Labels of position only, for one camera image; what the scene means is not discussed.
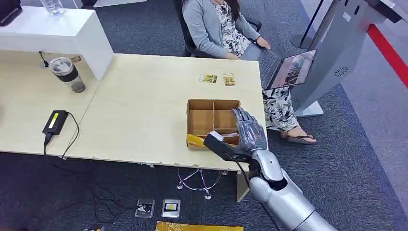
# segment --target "sandal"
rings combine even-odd
[[[293,142],[293,143],[302,143],[302,144],[316,144],[317,142],[310,142],[310,141],[305,141],[302,138],[311,138],[313,139],[312,135],[307,135],[307,136],[283,136],[282,134],[280,135],[282,138],[286,139],[289,142]]]

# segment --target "dark carpet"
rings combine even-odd
[[[171,0],[97,8],[103,28],[115,52],[181,55],[183,41]],[[245,15],[263,23],[261,34],[284,55],[294,54],[289,38],[301,33],[307,16],[297,0],[252,0],[242,5]],[[317,135],[319,144],[303,146],[282,141],[269,132],[269,145],[282,167],[316,206],[319,213],[340,231],[406,231],[407,217],[341,85],[328,92],[320,104],[323,116],[300,119]],[[138,164],[68,160],[68,167],[92,170],[92,182],[111,190],[121,204],[132,206],[138,198],[154,198],[152,219],[135,218],[125,211],[108,231],[153,231],[158,220],[189,224],[238,225],[246,231],[274,230],[260,205],[248,195],[235,200],[235,175],[223,177],[213,198],[202,192],[177,190],[177,170]],[[183,169],[187,174],[190,169]],[[208,171],[211,181],[216,172]],[[33,231],[81,231],[96,223],[92,194],[112,197],[93,183],[83,184],[50,166],[43,156],[0,154],[0,227],[28,227]],[[199,179],[193,179],[199,185]],[[166,198],[181,199],[178,219],[160,217]],[[121,209],[109,203],[113,213]],[[99,219],[114,218],[102,204]]]

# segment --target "small card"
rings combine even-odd
[[[235,86],[237,83],[235,82],[234,74],[224,74],[224,84],[225,86]]]
[[[216,83],[217,82],[217,76],[216,75],[209,75],[209,74],[201,74],[199,80],[200,80],[200,82]]]

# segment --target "laptop screen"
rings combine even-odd
[[[304,83],[315,54],[316,50],[312,50],[285,58],[269,88],[282,88]]]

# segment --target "gray kiosk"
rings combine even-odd
[[[408,14],[391,0],[333,0],[310,48],[318,50],[307,80],[291,90],[297,117],[323,114],[317,100],[356,67],[369,25],[386,19],[407,22]]]

